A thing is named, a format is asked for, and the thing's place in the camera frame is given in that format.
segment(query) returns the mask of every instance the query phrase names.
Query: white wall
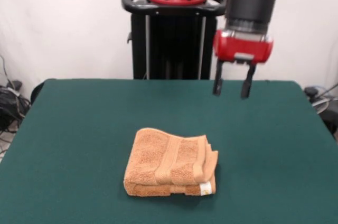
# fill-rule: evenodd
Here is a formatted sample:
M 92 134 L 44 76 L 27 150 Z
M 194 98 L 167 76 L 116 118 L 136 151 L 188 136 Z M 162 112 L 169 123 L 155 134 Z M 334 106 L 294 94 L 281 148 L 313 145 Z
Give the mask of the white wall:
M 256 79 L 338 81 L 337 16 L 338 0 L 277 0 L 275 48 Z M 27 95 L 46 78 L 132 78 L 129 31 L 120 0 L 0 0 L 0 52 Z M 229 65 L 224 76 L 243 79 L 246 71 Z

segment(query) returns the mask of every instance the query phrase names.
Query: white tag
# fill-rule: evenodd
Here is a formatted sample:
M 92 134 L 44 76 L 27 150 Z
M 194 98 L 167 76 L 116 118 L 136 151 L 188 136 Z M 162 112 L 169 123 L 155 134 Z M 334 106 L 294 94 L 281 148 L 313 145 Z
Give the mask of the white tag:
M 200 184 L 200 189 L 201 189 L 201 196 L 205 195 L 211 195 L 212 194 L 212 186 L 211 183 L 201 183 Z

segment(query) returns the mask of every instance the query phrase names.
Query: orange towel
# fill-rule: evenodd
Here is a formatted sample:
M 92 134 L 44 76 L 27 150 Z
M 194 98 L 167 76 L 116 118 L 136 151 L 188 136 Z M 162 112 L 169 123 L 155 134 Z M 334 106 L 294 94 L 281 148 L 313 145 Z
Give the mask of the orange towel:
M 206 136 L 183 138 L 156 129 L 137 132 L 124 186 L 129 195 L 215 194 L 218 152 Z

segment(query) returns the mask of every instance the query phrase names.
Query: green tablecloth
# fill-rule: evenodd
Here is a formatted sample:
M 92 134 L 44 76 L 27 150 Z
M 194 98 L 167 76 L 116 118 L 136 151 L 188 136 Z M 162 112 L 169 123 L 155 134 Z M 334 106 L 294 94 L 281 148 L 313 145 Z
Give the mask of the green tablecloth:
M 0 164 L 0 223 L 338 223 L 338 149 L 292 82 L 50 80 Z M 214 196 L 131 198 L 134 136 L 207 134 Z

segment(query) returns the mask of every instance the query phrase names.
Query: red robot arm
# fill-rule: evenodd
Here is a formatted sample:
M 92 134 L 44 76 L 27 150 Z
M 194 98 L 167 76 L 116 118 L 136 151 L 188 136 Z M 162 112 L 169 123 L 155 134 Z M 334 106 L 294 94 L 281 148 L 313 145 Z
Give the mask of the red robot arm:
M 226 27 L 217 31 L 214 40 L 218 57 L 213 89 L 215 95 L 221 93 L 223 63 L 237 62 L 250 66 L 241 94 L 243 99 L 249 97 L 256 65 L 265 63 L 273 48 L 273 41 L 267 31 L 274 5 L 275 0 L 228 0 Z

